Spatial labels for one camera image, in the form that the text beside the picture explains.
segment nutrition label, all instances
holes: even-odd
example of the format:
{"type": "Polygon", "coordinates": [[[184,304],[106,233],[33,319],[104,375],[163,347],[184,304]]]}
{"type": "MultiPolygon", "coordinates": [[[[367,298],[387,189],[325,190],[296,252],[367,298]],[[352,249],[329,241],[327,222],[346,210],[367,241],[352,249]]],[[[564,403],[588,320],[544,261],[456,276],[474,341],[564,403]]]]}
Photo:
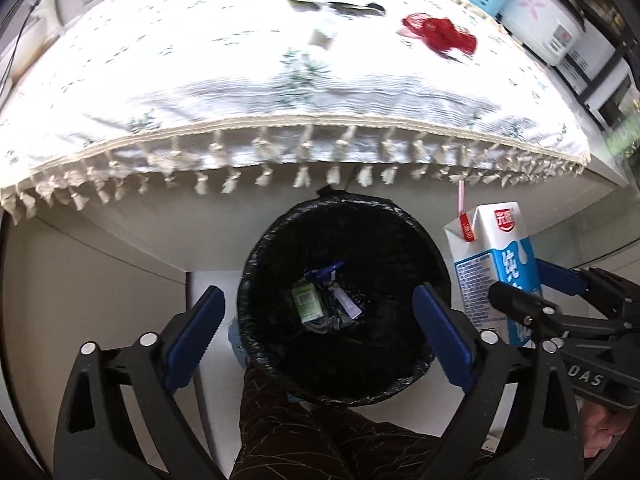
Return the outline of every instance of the nutrition label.
{"type": "Polygon", "coordinates": [[[491,253],[456,264],[456,272],[466,316],[476,327],[489,321],[496,311],[489,303],[489,287],[498,281],[494,257],[491,253]]]}

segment black plastic liner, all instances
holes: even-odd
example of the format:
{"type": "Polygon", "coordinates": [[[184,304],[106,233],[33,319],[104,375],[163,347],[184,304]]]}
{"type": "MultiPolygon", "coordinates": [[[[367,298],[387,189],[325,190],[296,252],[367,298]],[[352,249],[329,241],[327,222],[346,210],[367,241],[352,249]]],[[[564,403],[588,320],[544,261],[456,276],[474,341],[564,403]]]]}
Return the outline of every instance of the black plastic liner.
{"type": "MultiPolygon", "coordinates": [[[[429,369],[433,353],[414,318],[412,294],[430,282],[450,304],[451,283],[424,228],[389,200],[321,190],[278,218],[254,247],[238,290],[248,354],[292,394],[317,404],[388,399],[429,369]],[[362,309],[328,333],[304,327],[291,289],[339,261],[336,282],[362,309]]],[[[339,308],[322,294],[327,310],[339,308]]]]}

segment pants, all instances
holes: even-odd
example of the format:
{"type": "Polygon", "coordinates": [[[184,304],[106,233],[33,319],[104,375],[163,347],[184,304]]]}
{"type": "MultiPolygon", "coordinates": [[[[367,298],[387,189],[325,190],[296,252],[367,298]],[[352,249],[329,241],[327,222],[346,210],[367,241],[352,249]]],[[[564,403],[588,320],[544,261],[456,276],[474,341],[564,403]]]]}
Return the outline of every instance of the pants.
{"type": "Polygon", "coordinates": [[[347,409],[309,413],[255,367],[244,376],[240,431],[230,480],[410,480],[440,440],[347,409]]]}

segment red object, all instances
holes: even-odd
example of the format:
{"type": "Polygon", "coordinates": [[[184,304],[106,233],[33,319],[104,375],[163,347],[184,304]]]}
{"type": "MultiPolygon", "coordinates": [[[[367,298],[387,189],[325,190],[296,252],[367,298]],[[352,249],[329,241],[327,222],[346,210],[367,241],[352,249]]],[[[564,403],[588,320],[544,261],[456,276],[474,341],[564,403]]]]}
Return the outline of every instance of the red object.
{"type": "Polygon", "coordinates": [[[516,223],[513,221],[511,209],[498,209],[498,211],[494,211],[494,214],[495,221],[498,222],[498,229],[500,229],[500,231],[508,233],[513,230],[516,223]]]}
{"type": "Polygon", "coordinates": [[[436,52],[446,52],[457,48],[465,54],[473,54],[478,47],[478,40],[468,32],[458,30],[449,18],[432,18],[428,14],[418,12],[402,20],[402,24],[436,52]]]}
{"type": "Polygon", "coordinates": [[[469,218],[466,213],[462,213],[462,215],[460,215],[460,227],[462,227],[462,235],[465,237],[467,242],[476,241],[474,230],[471,228],[471,224],[469,223],[469,218]]]}

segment human hand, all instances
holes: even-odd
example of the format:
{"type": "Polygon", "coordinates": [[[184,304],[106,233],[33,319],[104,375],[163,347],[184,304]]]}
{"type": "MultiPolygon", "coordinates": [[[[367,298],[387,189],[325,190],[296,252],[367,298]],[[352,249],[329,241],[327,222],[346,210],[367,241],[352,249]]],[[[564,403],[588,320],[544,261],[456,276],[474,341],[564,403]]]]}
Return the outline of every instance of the human hand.
{"type": "Polygon", "coordinates": [[[625,433],[635,415],[634,411],[615,413],[585,400],[580,410],[584,457],[593,458],[607,449],[613,437],[625,433]]]}

